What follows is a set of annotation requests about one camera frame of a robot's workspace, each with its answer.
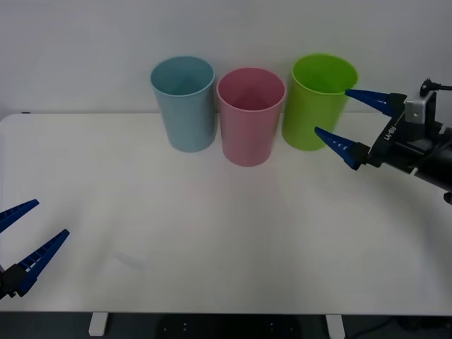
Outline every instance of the cup rim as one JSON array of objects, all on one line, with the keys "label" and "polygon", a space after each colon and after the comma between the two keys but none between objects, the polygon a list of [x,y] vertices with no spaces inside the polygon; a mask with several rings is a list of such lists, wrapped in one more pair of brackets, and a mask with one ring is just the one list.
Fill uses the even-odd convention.
[{"label": "cup rim", "polygon": [[[221,81],[222,81],[226,76],[228,76],[229,74],[231,74],[232,72],[235,72],[235,71],[241,71],[241,70],[244,70],[244,69],[258,69],[258,70],[260,70],[260,71],[265,71],[265,72],[268,72],[268,73],[274,75],[274,76],[282,83],[282,86],[284,87],[284,93],[282,94],[281,99],[280,99],[278,102],[276,102],[273,106],[270,106],[270,107],[264,108],[264,109],[259,109],[259,110],[241,109],[241,108],[235,107],[235,106],[231,105],[230,103],[226,102],[226,100],[224,100],[224,99],[221,97],[221,95],[220,95],[220,83],[221,83]],[[238,68],[238,69],[233,69],[232,71],[227,72],[227,73],[226,73],[226,74],[218,81],[218,83],[217,83],[217,95],[218,95],[218,99],[220,99],[221,102],[224,103],[224,104],[226,104],[227,106],[229,106],[229,107],[231,107],[231,108],[233,108],[233,109],[235,109],[235,110],[237,110],[237,111],[240,111],[240,112],[247,112],[247,113],[262,113],[262,112],[266,112],[266,111],[268,111],[268,110],[270,110],[270,109],[273,109],[273,108],[277,107],[277,106],[280,105],[282,102],[284,102],[285,97],[286,97],[286,94],[287,94],[287,86],[285,85],[284,81],[283,81],[276,73],[274,73],[274,72],[272,72],[272,71],[269,71],[268,69],[263,69],[263,68],[261,68],[261,67],[240,67],[240,68]]]},{"label": "cup rim", "polygon": [[[161,90],[156,88],[154,86],[154,84],[153,84],[153,73],[154,73],[154,71],[161,64],[163,64],[163,63],[165,63],[167,61],[173,60],[173,59],[178,59],[178,58],[195,58],[195,59],[201,60],[202,62],[205,62],[210,67],[210,69],[212,71],[212,78],[211,78],[210,82],[205,87],[201,88],[200,90],[198,90],[196,92],[193,92],[193,93],[190,93],[190,94],[184,94],[184,95],[168,94],[168,93],[162,92]],[[212,65],[209,62],[207,62],[206,60],[204,60],[204,59],[202,59],[202,58],[200,58],[198,56],[194,56],[194,55],[179,55],[179,56],[172,56],[172,57],[170,57],[168,59],[162,60],[157,65],[155,65],[153,70],[150,72],[149,80],[150,80],[150,85],[153,87],[154,91],[159,92],[160,94],[166,95],[167,97],[191,97],[192,95],[196,95],[196,94],[202,93],[203,91],[209,89],[209,87],[213,84],[213,81],[215,80],[215,71],[214,71]]]},{"label": "cup rim", "polygon": [[342,91],[342,92],[337,92],[337,93],[324,93],[324,92],[319,92],[317,90],[312,90],[311,88],[306,87],[305,85],[303,85],[302,83],[300,83],[297,80],[297,78],[295,77],[295,74],[294,74],[295,65],[298,64],[301,60],[303,60],[303,59],[305,59],[307,57],[314,57],[314,56],[332,57],[332,58],[339,59],[339,60],[345,62],[348,66],[350,66],[350,68],[354,71],[354,73],[356,75],[356,81],[355,81],[355,83],[353,84],[353,86],[351,88],[353,88],[358,83],[358,81],[359,81],[358,71],[357,71],[355,66],[353,66],[353,64],[350,61],[348,61],[347,59],[344,59],[344,58],[342,58],[340,56],[332,55],[332,54],[329,54],[329,53],[313,53],[313,54],[308,54],[308,55],[302,56],[301,58],[296,60],[296,62],[294,63],[294,66],[292,67],[292,72],[291,72],[292,73],[292,79],[300,87],[303,87],[305,90],[308,90],[309,92],[320,94],[320,95],[337,96],[337,95],[344,95],[345,94],[345,90]]}]

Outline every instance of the cable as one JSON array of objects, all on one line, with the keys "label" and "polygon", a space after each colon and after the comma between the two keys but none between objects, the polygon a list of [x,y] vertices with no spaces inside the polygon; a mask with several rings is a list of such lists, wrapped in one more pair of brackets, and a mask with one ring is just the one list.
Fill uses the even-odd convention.
[{"label": "cable", "polygon": [[387,325],[389,325],[392,321],[394,320],[394,317],[390,317],[389,319],[387,319],[386,321],[380,323],[379,325],[376,325],[374,327],[368,328],[366,330],[362,330],[360,332],[356,332],[354,335],[345,336],[345,339],[358,339],[361,338],[363,335],[369,334],[371,332],[375,332],[377,330],[381,330],[383,327],[386,327]]}]

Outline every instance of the green cup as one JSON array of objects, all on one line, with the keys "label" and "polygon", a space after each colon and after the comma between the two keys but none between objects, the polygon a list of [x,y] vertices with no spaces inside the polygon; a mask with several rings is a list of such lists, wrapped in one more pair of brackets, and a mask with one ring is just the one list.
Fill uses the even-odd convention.
[{"label": "green cup", "polygon": [[285,106],[282,136],[292,147],[318,150],[325,143],[315,127],[332,132],[347,103],[344,91],[358,81],[358,72],[347,60],[328,54],[299,59],[292,70],[292,85]]}]

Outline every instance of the pink cup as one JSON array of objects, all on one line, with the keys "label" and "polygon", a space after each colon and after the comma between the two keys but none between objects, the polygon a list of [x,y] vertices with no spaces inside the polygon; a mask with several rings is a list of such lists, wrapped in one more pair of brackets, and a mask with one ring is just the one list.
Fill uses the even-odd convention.
[{"label": "pink cup", "polygon": [[256,166],[271,154],[285,84],[266,69],[236,69],[217,86],[225,157],[240,166]]}]

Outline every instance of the white wall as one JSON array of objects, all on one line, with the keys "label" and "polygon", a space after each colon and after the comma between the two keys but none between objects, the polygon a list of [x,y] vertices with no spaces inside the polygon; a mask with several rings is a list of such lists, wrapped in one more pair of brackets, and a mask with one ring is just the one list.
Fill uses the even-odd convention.
[{"label": "white wall", "polygon": [[330,52],[360,88],[410,94],[452,84],[451,36],[451,0],[0,0],[0,110],[155,110],[150,70],[178,54],[287,77]]}]

